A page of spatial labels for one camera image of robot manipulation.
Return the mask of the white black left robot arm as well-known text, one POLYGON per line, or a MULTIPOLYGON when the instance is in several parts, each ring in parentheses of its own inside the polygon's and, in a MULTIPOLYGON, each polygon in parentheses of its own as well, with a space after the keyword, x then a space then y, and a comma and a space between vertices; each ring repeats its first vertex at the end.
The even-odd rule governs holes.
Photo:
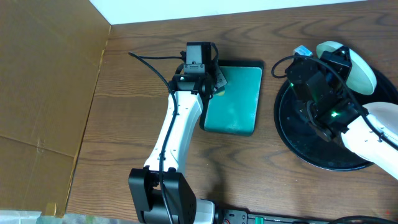
POLYGON ((216 205, 196 198, 185 178, 187 154, 204 105, 227 81, 216 66, 194 73, 191 65, 169 82, 167 112, 157 142, 143 168, 133 168, 128 184, 141 223, 215 223, 216 205))

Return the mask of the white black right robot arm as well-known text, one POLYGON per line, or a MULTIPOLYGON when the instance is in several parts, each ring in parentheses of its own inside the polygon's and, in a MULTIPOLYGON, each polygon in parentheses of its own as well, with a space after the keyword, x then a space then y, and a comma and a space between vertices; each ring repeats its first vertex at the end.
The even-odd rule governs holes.
POLYGON ((316 54, 301 45, 285 74, 293 110, 323 142, 397 177, 397 103, 376 96, 376 73, 364 59, 337 42, 318 45, 316 54))

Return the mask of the round black serving tray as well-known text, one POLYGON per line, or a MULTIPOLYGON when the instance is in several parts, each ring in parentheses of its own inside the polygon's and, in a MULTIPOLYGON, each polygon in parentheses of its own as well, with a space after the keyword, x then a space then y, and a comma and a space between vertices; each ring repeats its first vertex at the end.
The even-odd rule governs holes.
MULTIPOLYGON (((376 92, 376 96, 394 103, 392 95, 385 88, 376 92)), ((365 103, 375 97, 359 97, 365 103)), ((307 126, 304 118, 293 109, 295 97, 287 80, 275 101, 274 118, 278 133, 286 146, 304 161, 327 170, 349 171, 358 170, 373 164, 358 156, 344 152, 332 143, 325 143, 315 131, 307 126)))

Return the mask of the green yellow sponge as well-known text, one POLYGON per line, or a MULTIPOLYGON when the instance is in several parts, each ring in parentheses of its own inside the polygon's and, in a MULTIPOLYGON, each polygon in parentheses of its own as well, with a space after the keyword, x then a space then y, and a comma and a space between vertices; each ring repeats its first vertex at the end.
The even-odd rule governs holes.
POLYGON ((224 93, 225 93, 225 87, 223 87, 223 86, 215 91, 215 95, 219 95, 219 96, 224 95, 224 93))

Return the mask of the brown cardboard panel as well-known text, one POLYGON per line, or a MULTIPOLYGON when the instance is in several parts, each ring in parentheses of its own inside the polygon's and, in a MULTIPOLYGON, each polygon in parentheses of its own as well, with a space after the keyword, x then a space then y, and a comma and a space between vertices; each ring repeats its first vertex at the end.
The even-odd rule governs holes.
POLYGON ((65 214, 110 24, 88 0, 1 2, 1 209, 65 214))

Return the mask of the mint green plate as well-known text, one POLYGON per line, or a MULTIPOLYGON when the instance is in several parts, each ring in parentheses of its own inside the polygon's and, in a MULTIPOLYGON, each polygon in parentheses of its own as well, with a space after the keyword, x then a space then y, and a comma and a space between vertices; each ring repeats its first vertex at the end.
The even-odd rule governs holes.
MULTIPOLYGON (((334 41, 323 42, 316 47, 317 56, 320 58, 324 51, 333 52, 340 47, 343 47, 343 44, 334 41)), ((372 68, 351 49, 349 49, 349 56, 352 67, 346 79, 346 85, 351 90, 362 95, 372 95, 377 85, 376 76, 372 68)))

